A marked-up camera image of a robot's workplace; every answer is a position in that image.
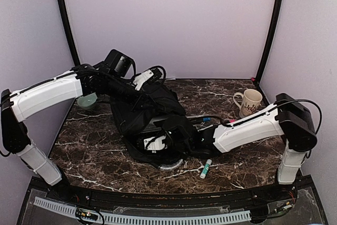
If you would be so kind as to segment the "black student backpack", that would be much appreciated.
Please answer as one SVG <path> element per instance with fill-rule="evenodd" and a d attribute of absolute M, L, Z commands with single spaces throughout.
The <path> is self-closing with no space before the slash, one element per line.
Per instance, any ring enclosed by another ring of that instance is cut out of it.
<path fill-rule="evenodd" d="M 144 90 L 149 91 L 156 87 L 158 84 L 146 85 Z M 117 130 L 134 160 L 150 164 L 161 171 L 171 171 L 178 168 L 192 153 L 192 139 L 197 130 L 186 117 L 186 111 L 177 94 L 165 85 L 149 95 L 144 95 L 129 85 L 124 86 L 110 94 L 110 107 Z M 168 118 L 160 130 L 142 133 L 152 118 L 162 115 L 168 115 Z M 175 152 L 145 153 L 142 141 L 158 134 L 171 136 Z"/>

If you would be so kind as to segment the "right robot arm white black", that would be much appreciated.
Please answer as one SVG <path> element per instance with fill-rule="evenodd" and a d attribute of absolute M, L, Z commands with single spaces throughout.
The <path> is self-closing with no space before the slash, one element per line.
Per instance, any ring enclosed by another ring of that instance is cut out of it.
<path fill-rule="evenodd" d="M 172 151 L 180 157 L 210 159 L 254 141 L 282 136 L 285 150 L 277 170 L 277 183 L 269 188 L 269 197 L 279 201 L 288 194 L 306 154 L 318 142 L 316 135 L 320 128 L 314 126 L 311 112 L 304 103 L 317 105 L 311 100 L 294 99 L 281 93 L 274 103 L 252 115 L 201 130 L 194 126 L 194 119 L 172 115 L 156 121 L 157 130 L 143 134 L 140 148 L 146 154 L 159 154 L 163 158 Z"/>

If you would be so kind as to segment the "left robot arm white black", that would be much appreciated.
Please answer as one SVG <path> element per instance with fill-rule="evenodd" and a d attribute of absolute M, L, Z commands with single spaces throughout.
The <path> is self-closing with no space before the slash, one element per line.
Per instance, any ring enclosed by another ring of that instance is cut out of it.
<path fill-rule="evenodd" d="M 145 86 L 162 86 L 166 70 L 160 65 L 125 78 L 135 62 L 125 54 L 111 50 L 105 60 L 95 64 L 81 64 L 51 79 L 22 90 L 1 93 L 1 131 L 3 147 L 17 155 L 38 174 L 63 202 L 74 198 L 74 189 L 61 169 L 42 152 L 28 135 L 24 124 L 30 116 L 61 102 L 92 93 L 120 97 L 125 100 L 149 99 L 151 90 Z"/>

